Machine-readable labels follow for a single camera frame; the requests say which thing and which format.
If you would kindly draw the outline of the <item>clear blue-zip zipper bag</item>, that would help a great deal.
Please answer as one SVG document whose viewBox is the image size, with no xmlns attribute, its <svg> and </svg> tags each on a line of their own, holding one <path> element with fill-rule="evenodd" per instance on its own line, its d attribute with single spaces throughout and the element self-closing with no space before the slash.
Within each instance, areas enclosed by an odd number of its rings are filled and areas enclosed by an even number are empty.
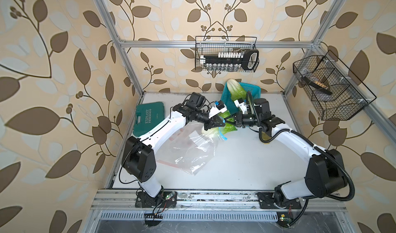
<svg viewBox="0 0 396 233">
<path fill-rule="evenodd" d="M 190 122 L 185 127 L 181 128 L 181 131 L 190 132 L 190 138 L 196 144 L 196 158 L 192 165 L 187 169 L 180 169 L 190 175 L 196 175 L 200 169 L 208 164 L 211 159 L 215 156 L 216 149 L 221 142 L 219 138 L 208 138 L 202 134 L 203 124 L 197 122 Z"/>
</svg>

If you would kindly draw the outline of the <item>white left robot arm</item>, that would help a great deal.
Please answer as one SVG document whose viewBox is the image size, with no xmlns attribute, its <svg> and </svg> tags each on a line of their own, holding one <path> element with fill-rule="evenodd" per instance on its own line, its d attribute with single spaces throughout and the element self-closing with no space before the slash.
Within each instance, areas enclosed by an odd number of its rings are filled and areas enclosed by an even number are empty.
<svg viewBox="0 0 396 233">
<path fill-rule="evenodd" d="M 139 138 L 127 139 L 120 170 L 136 177 L 148 197 L 155 199 L 163 194 L 163 186 L 154 176 L 155 154 L 174 133 L 191 121 L 202 123 L 205 130 L 225 126 L 225 120 L 219 115 L 227 111 L 224 102 L 216 101 L 209 111 L 204 111 L 205 102 L 205 96 L 193 92 L 172 107 L 169 116 L 151 131 Z"/>
</svg>

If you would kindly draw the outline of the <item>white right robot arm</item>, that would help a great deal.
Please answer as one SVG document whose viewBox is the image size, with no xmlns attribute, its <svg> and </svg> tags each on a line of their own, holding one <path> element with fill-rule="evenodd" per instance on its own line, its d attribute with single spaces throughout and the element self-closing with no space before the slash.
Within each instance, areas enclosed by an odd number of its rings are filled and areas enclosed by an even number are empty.
<svg viewBox="0 0 396 233">
<path fill-rule="evenodd" d="M 278 141 L 306 163 L 306 174 L 297 181 L 289 181 L 274 189 L 273 201 L 278 207 L 285 202 L 304 198 L 330 198 L 347 202 L 355 197 L 355 186 L 344 168 L 343 158 L 335 149 L 325 149 L 290 128 L 284 120 L 273 115 L 266 99 L 237 99 L 236 127 L 258 127 L 262 143 Z"/>
</svg>

